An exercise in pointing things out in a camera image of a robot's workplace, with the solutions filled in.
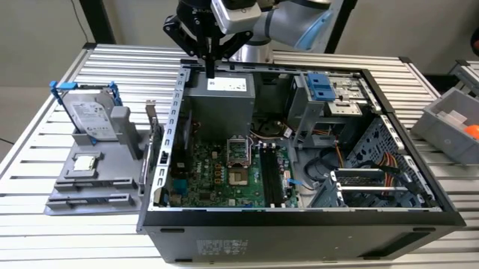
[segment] gray plastic bin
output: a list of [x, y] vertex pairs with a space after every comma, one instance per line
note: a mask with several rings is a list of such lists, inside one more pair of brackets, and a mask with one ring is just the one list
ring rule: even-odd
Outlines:
[[479, 164], [479, 140], [463, 131], [464, 126], [451, 124], [439, 113], [458, 112], [467, 119], [464, 126], [479, 125], [479, 100], [452, 88], [424, 107], [423, 116], [411, 131], [439, 148], [456, 162]]

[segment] white wall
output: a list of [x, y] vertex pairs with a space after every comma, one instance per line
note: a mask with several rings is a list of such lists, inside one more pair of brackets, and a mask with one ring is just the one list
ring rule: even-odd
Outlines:
[[0, 86], [47, 87], [61, 78], [84, 42], [69, 0], [0, 0]]
[[479, 27], [478, 0], [359, 0], [336, 53], [407, 56], [419, 70], [447, 72]]
[[113, 32], [120, 32], [124, 44], [177, 46], [163, 31], [163, 23], [175, 14], [179, 0], [104, 0], [104, 3], [108, 17], [116, 18], [111, 22]]

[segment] aluminum profile table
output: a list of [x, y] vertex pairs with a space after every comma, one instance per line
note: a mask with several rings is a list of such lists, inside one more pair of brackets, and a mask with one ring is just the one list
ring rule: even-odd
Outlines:
[[[167, 119], [179, 61], [177, 49], [99, 45], [83, 49], [61, 81], [119, 84], [131, 120], [148, 128], [147, 99], [156, 100], [160, 120]], [[396, 57], [275, 52], [277, 64], [367, 68], [409, 128], [421, 108], [439, 94], [411, 63]], [[49, 97], [0, 164], [0, 267], [135, 267], [165, 265], [152, 242], [137, 235], [137, 215], [43, 215], [73, 139], [73, 126]], [[415, 139], [436, 178], [466, 219], [467, 227], [393, 261], [300, 263], [225, 263], [227, 268], [479, 268], [479, 169], [455, 164], [427, 142]]]

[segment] green circuit board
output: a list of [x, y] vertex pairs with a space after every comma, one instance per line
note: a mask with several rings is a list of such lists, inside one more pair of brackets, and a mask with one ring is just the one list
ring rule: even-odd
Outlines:
[[[285, 149], [276, 151], [277, 159], [288, 161]], [[193, 148], [191, 178], [187, 182], [187, 193], [181, 197], [181, 207], [264, 207], [264, 191], [261, 181], [260, 155], [251, 149], [251, 165], [248, 168], [228, 168], [225, 143], [197, 142]], [[229, 177], [241, 171], [245, 185], [232, 185]], [[297, 207], [296, 193], [291, 188], [291, 196], [285, 199], [287, 207]]]

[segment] orange object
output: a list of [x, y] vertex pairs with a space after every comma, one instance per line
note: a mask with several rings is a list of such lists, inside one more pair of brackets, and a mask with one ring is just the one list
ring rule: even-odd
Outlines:
[[464, 132], [472, 135], [475, 139], [479, 139], [479, 125], [467, 126]]

